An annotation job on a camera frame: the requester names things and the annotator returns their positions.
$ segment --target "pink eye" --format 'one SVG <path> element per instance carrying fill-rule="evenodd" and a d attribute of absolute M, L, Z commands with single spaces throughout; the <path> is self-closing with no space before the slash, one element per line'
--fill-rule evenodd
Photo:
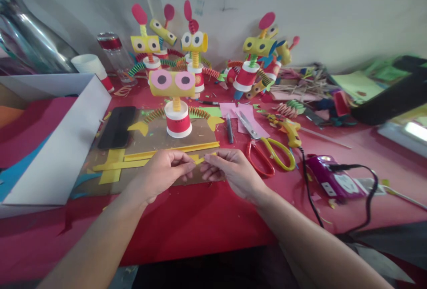
<path fill-rule="evenodd" d="M 194 75 L 188 71 L 178 72 L 175 76 L 175 83 L 181 90 L 190 90 L 195 82 Z"/>
<path fill-rule="evenodd" d="M 150 72 L 150 81 L 156 88 L 165 90 L 172 83 L 172 76 L 166 70 L 155 70 Z"/>

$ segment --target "pen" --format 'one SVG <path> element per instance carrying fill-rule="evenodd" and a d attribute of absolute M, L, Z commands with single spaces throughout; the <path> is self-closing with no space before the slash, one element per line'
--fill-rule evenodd
<path fill-rule="evenodd" d="M 214 101 L 199 101 L 201 104 L 219 105 L 219 102 Z"/>
<path fill-rule="evenodd" d="M 228 132 L 228 142 L 234 143 L 233 141 L 233 130 L 231 129 L 231 119 L 230 114 L 227 114 L 227 132 Z"/>

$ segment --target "light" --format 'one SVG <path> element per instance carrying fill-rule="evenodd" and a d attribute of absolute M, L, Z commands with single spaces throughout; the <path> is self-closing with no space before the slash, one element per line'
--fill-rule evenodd
<path fill-rule="evenodd" d="M 427 129 L 419 124 L 416 124 L 415 122 L 408 122 L 403 130 L 412 136 L 427 142 Z"/>

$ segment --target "cardboard base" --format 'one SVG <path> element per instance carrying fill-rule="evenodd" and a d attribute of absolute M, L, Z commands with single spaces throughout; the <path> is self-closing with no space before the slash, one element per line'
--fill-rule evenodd
<path fill-rule="evenodd" d="M 142 120 L 140 110 L 137 111 L 137 114 L 139 116 L 135 117 L 134 122 Z M 187 137 L 175 139 L 172 138 L 166 131 L 166 120 L 156 119 L 149 124 L 149 133 L 146 137 L 144 137 L 138 130 L 131 131 L 131 136 L 129 144 L 126 148 L 125 155 L 216 141 L 215 133 L 210 130 L 205 119 L 191 119 L 191 124 L 193 126 L 193 130 Z M 102 135 L 102 131 L 105 125 L 106 123 L 104 123 L 102 126 L 100 136 Z M 98 140 L 99 137 L 93 143 L 93 147 L 90 150 L 85 160 L 85 164 L 81 170 L 81 175 L 87 174 L 87 169 L 92 170 L 95 165 L 104 164 L 107 160 L 108 151 L 101 151 L 96 147 Z M 212 148 L 194 151 L 188 154 L 198 154 L 199 158 L 202 158 L 206 153 L 212 153 L 214 150 L 215 148 Z M 111 184 L 99 185 L 99 177 L 85 181 L 81 185 L 77 186 L 71 195 L 82 193 L 89 197 L 121 193 L 142 168 L 143 167 L 122 169 L 120 180 Z M 179 179 L 173 185 L 192 185 L 203 183 L 205 181 L 201 179 L 201 176 L 202 174 L 200 172 L 200 166 L 197 166 L 194 170 L 193 179 L 188 180 L 186 183 Z"/>

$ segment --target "black phone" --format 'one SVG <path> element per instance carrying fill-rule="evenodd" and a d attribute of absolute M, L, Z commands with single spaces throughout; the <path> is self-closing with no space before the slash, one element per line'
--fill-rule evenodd
<path fill-rule="evenodd" d="M 125 148 L 129 141 L 128 127 L 133 123 L 135 106 L 116 107 L 111 112 L 107 125 L 98 143 L 98 149 Z"/>

